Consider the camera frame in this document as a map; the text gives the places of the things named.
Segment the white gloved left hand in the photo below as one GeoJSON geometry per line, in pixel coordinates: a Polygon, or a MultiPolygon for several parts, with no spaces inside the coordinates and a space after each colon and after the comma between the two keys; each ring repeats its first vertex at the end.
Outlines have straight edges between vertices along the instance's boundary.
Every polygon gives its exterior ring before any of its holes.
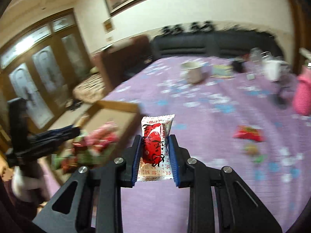
{"type": "Polygon", "coordinates": [[[38,162],[34,163],[36,177],[29,177],[19,166],[14,167],[12,191],[16,198],[27,203],[39,205],[50,199],[44,172],[38,162]]]}

